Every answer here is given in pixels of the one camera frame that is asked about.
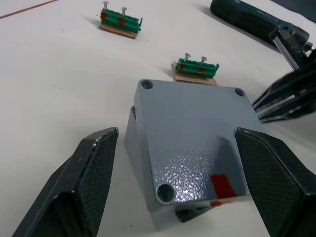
green terminal block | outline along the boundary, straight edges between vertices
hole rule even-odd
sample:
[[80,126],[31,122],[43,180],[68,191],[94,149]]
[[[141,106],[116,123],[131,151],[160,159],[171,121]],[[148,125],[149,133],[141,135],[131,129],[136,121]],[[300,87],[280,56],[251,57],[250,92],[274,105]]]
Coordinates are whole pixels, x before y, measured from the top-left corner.
[[206,61],[205,57],[202,57],[201,62],[188,60],[189,57],[190,55],[186,54],[184,59],[179,58],[179,61],[175,67],[175,70],[178,73],[190,74],[204,78],[212,78],[215,76],[219,68],[219,64],[214,65],[204,63],[204,61]]
[[125,15],[125,7],[122,7],[122,13],[119,13],[116,11],[108,10],[106,5],[107,4],[105,4],[105,8],[102,9],[100,17],[103,23],[115,27],[120,27],[135,33],[138,33],[141,30],[140,27],[142,25],[143,18],[141,18],[139,22],[138,18]]

red label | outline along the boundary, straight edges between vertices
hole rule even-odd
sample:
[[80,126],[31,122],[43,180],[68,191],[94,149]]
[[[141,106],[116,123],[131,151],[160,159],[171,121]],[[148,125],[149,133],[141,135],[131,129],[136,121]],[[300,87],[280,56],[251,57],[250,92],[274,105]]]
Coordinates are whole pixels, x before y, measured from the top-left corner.
[[107,14],[105,12],[101,12],[101,19],[106,19],[107,18]]
[[119,23],[120,25],[124,25],[125,19],[122,18],[122,17],[120,17],[120,18],[118,19],[118,23]]
[[204,73],[204,69],[203,68],[199,68],[197,71],[198,74],[203,74]]
[[211,207],[216,207],[216,206],[221,206],[221,205],[223,205],[223,203],[220,202],[220,201],[213,201],[213,202],[211,202]]
[[211,175],[211,180],[218,199],[237,196],[225,174]]

metal screw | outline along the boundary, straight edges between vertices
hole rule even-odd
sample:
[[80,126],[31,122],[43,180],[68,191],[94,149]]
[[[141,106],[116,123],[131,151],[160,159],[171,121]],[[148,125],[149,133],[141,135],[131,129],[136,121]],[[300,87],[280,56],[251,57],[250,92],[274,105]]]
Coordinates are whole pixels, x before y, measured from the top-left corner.
[[200,64],[202,65],[202,64],[207,60],[207,58],[204,57],[204,56],[202,56],[201,59],[202,59],[202,60],[201,60],[201,63],[200,63]]
[[127,8],[126,7],[122,7],[121,9],[122,9],[122,16],[125,16],[125,11],[127,10]]
[[184,55],[185,55],[185,58],[183,59],[183,61],[186,62],[187,59],[191,57],[191,55],[188,53],[185,53]]
[[104,10],[107,10],[109,2],[108,1],[104,1],[103,4],[104,4]]

cardboard base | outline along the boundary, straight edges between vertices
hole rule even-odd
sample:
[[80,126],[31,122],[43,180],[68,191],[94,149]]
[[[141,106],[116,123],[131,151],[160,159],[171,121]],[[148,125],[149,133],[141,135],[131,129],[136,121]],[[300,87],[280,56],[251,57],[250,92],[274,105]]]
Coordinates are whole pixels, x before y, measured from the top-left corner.
[[207,85],[216,85],[214,78],[203,78],[203,77],[189,75],[189,74],[177,73],[177,71],[175,69],[176,65],[177,65],[177,63],[173,62],[172,68],[173,68],[174,77],[175,77],[176,81],[207,84]]
[[114,33],[114,34],[117,34],[120,36],[129,37],[132,39],[136,39],[136,37],[138,35],[138,33],[128,31],[128,30],[120,28],[120,27],[111,26],[111,25],[108,25],[108,24],[103,23],[103,22],[101,22],[101,24],[99,25],[99,28],[101,30],[108,31],[108,32],[111,32],[111,33]]

mounting hole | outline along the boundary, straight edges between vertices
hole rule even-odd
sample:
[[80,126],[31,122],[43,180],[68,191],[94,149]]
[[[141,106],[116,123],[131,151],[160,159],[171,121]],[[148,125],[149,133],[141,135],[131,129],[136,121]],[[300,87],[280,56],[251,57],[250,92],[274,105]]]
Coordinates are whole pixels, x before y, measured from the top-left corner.
[[144,87],[145,89],[151,89],[153,88],[153,83],[150,80],[143,80],[140,82],[140,84],[142,85],[142,87]]
[[243,92],[243,90],[240,89],[240,88],[236,88],[236,89],[235,89],[235,92],[236,92],[236,94],[239,95],[239,96],[245,96],[245,92]]
[[157,196],[163,202],[170,202],[174,199],[174,190],[169,184],[162,184],[157,189]]

